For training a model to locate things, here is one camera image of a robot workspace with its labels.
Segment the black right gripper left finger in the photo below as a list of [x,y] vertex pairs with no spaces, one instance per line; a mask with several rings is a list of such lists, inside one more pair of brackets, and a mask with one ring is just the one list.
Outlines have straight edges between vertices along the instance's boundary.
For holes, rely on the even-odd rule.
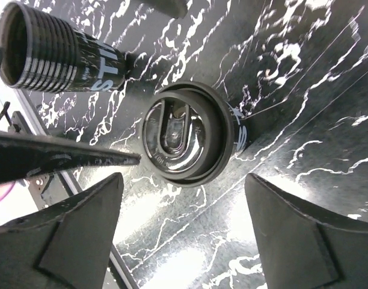
[[124,189],[121,173],[0,226],[0,288],[102,288]]

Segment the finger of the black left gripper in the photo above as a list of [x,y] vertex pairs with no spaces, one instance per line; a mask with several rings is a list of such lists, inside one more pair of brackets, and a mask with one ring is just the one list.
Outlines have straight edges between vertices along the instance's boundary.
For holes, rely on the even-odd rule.
[[0,184],[84,166],[134,166],[140,159],[49,135],[0,132]]
[[182,19],[188,12],[185,0],[140,0],[140,3],[174,19]]

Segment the black plastic cup lid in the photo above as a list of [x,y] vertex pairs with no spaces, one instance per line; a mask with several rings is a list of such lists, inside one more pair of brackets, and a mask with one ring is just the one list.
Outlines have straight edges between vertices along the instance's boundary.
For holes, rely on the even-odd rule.
[[150,98],[140,138],[149,169],[174,185],[195,187],[224,170],[235,132],[223,97],[206,84],[184,81]]

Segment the single black paper cup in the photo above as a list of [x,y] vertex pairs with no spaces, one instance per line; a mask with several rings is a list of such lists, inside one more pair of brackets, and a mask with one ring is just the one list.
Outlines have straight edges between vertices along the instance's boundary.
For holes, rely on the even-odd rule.
[[238,156],[250,145],[250,136],[247,120],[243,118],[243,114],[239,109],[232,107],[226,103],[232,116],[234,127],[234,145],[233,156]]

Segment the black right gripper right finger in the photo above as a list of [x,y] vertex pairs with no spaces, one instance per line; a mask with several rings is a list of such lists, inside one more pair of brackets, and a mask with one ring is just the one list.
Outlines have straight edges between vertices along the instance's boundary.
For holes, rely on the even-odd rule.
[[368,223],[249,173],[245,194],[268,288],[368,288]]

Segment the black cup stack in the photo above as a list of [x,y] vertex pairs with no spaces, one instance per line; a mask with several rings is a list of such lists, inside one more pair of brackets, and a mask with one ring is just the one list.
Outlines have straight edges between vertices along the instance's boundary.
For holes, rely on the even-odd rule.
[[111,92],[126,78],[120,51],[53,15],[11,1],[0,16],[0,77],[36,92]]

